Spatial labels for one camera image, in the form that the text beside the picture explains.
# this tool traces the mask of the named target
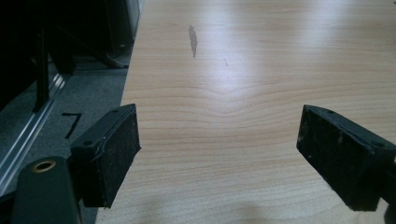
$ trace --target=wooden tabletop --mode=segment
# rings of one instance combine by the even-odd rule
[[[391,0],[146,0],[122,98],[142,149],[97,223],[382,223],[296,140],[317,105],[396,143],[395,84]]]

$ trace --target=black plastic part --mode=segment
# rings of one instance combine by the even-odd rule
[[[391,142],[331,110],[305,105],[297,148],[349,208],[376,209],[396,156]]]
[[[72,75],[76,70],[76,64],[72,56],[71,45],[67,42],[67,39],[56,30],[54,25],[47,28],[46,35],[48,52],[58,73]]]
[[[11,221],[14,199],[15,191],[0,197],[0,224],[7,224]]]
[[[45,42],[46,32],[40,28],[37,32],[37,95],[34,112],[38,112],[50,98],[48,52]]]
[[[135,105],[109,111],[72,144],[72,172],[85,206],[111,207],[139,150]]]
[[[78,48],[84,50],[85,52],[88,52],[91,54],[92,57],[95,59],[99,60],[101,63],[105,64],[109,68],[127,68],[128,66],[124,66],[121,64],[116,63],[115,61],[112,61],[107,58],[107,56],[103,53],[100,52],[96,49],[92,49],[90,46],[86,45],[83,43],[81,40],[79,40],[77,37],[73,36],[72,34],[68,33],[65,29],[63,29],[61,26],[55,25],[55,29],[57,32],[59,32],[61,35],[63,35],[66,39],[68,39],[73,45],[77,46]]]
[[[20,173],[11,223],[81,223],[66,160],[47,157]]]

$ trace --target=wood grain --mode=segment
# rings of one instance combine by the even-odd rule
[[[305,104],[396,143],[395,48],[388,0],[146,0],[122,98],[142,150],[97,223],[382,223],[295,145]]]

